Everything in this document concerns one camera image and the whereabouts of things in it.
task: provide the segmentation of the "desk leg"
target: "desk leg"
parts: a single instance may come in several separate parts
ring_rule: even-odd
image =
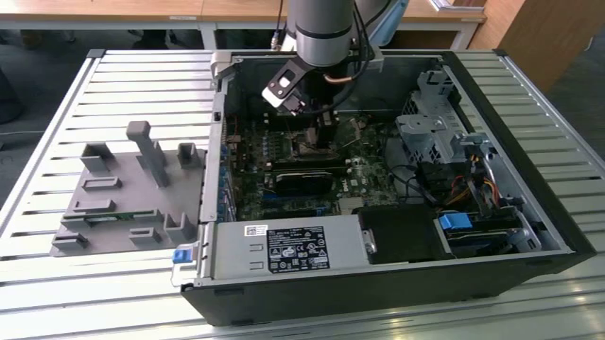
[[[458,31],[454,42],[451,43],[453,50],[466,50],[469,48],[470,40],[473,39],[478,26],[478,23],[466,23],[462,25],[462,29]]]
[[[204,50],[216,50],[216,24],[199,23],[199,31],[202,32]]]

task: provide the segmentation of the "wooden desk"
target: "wooden desk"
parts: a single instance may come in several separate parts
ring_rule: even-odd
[[[219,29],[275,29],[279,4],[281,0],[204,0],[200,30],[206,48],[216,48]],[[287,1],[283,7],[282,22],[287,17]],[[458,32],[451,48],[465,49],[485,18],[477,12],[438,12],[429,0],[410,0],[398,30]]]
[[[604,0],[488,0],[470,48],[504,49],[542,92],[605,23]]]
[[[204,0],[0,0],[0,28],[196,28]]]

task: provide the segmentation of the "barcode sticker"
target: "barcode sticker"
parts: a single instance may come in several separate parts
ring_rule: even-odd
[[[267,225],[247,225],[244,227],[244,236],[267,235]]]
[[[171,16],[171,20],[198,20],[196,16]]]

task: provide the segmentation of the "white label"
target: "white label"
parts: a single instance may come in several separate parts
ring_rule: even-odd
[[[315,257],[315,258],[309,259],[309,262],[314,263],[314,264],[319,264],[319,263],[323,264],[327,261],[329,261],[327,257]]]
[[[196,16],[171,16],[171,20],[198,20]]]
[[[244,236],[267,235],[267,225],[247,225],[244,227]]]
[[[87,218],[87,222],[107,222],[107,221],[118,221],[116,217],[94,217],[94,218]]]

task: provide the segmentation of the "gray cylinder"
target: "gray cylinder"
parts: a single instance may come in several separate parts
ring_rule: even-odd
[[[349,54],[354,0],[293,0],[297,53],[313,66],[337,65]]]
[[[297,38],[297,4],[299,0],[287,0],[287,24],[286,24],[286,31],[287,34]]]

